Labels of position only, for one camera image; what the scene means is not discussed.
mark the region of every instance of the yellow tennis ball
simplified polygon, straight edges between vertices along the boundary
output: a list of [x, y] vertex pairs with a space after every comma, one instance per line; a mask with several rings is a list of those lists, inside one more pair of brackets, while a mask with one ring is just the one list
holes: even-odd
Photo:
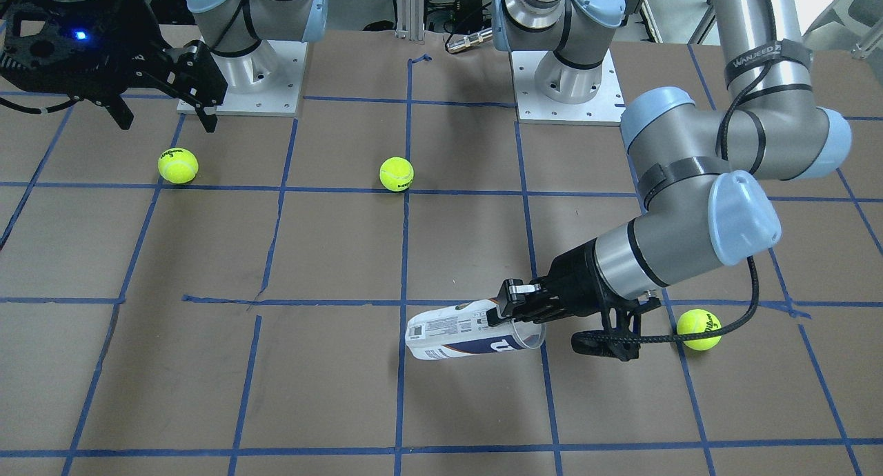
[[184, 184], [192, 181], [199, 171], [196, 156], [183, 148], [170, 148], [160, 155], [157, 161], [160, 175], [168, 183]]
[[407, 190], [414, 181], [414, 168], [401, 157], [391, 157], [381, 165], [381, 183], [387, 190]]
[[[720, 321], [717, 317], [704, 309], [687, 310], [677, 320], [677, 334], [688, 335], [690, 333], [704, 333], [720, 329]], [[704, 338], [702, 340], [688, 340], [684, 342], [693, 350], [708, 350], [720, 341], [720, 337]]]

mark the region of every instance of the floor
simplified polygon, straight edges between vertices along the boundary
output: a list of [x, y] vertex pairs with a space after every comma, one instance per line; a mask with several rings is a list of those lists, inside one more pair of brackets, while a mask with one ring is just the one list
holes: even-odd
[[[612, 51], [627, 101], [680, 86], [728, 103], [719, 48]], [[764, 184], [784, 237], [757, 257], [757, 317], [715, 349], [580, 356], [589, 318], [550, 324], [541, 350], [419, 361], [411, 316], [545, 274], [639, 214], [618, 129], [518, 123], [510, 78], [491, 46], [329, 32], [297, 120], [206, 134], [145, 90], [127, 95], [129, 131], [88, 104], [0, 112], [0, 473], [883, 474], [883, 88], [867, 65], [816, 54], [851, 157]], [[157, 176], [170, 146], [201, 161], [189, 186]], [[392, 155], [417, 171], [404, 194], [379, 185]], [[719, 269], [664, 291], [644, 328], [697, 306], [732, 321], [749, 293], [744, 264]]]

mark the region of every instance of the tennis ball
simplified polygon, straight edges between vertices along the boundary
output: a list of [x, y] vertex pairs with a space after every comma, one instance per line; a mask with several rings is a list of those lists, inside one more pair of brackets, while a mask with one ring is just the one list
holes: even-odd
[[[687, 310], [677, 320], [677, 334], [688, 335], [690, 333], [704, 333], [720, 329], [720, 321], [717, 317], [704, 309]], [[720, 341], [720, 337], [704, 338], [703, 340], [688, 340], [684, 342], [693, 350], [708, 350]]]
[[401, 157], [391, 157], [381, 165], [381, 183], [387, 190], [407, 190], [414, 181], [414, 168]]
[[160, 175], [168, 183], [184, 184], [192, 181], [199, 171], [196, 156], [183, 148], [170, 148], [160, 155], [157, 161]]

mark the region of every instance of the white mounting plate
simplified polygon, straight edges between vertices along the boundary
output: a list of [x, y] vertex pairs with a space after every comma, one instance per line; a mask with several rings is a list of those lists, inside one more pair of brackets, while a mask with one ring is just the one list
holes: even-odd
[[[257, 93], [230, 93], [224, 96], [224, 104], [217, 106], [218, 115], [269, 115], [269, 117], [295, 117], [300, 102], [306, 70], [307, 43], [299, 41], [269, 42], [279, 56], [279, 74], [274, 76], [273, 86]], [[192, 106], [179, 101], [179, 114], [196, 114]]]
[[518, 103], [518, 121], [522, 123], [584, 124], [618, 126], [625, 101], [610, 51], [602, 62], [604, 75], [595, 97], [584, 104], [553, 101], [540, 92], [535, 82], [539, 61], [546, 52], [512, 52], [512, 79]]

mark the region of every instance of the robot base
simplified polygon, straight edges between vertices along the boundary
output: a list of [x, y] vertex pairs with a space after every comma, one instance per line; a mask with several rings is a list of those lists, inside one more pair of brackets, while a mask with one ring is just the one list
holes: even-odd
[[[217, 115], [268, 115], [269, 117], [296, 117], [297, 104], [303, 88], [306, 70], [307, 43], [299, 41], [269, 42], [279, 57], [279, 74], [274, 75], [273, 86], [256, 93], [231, 93], [224, 96], [224, 104], [217, 106]], [[179, 114], [196, 114], [195, 109], [179, 101]]]
[[546, 52], [512, 52], [512, 75], [521, 123], [618, 126], [625, 102], [610, 51], [604, 56], [604, 77], [595, 97], [583, 104], [553, 101], [537, 88], [534, 74]]

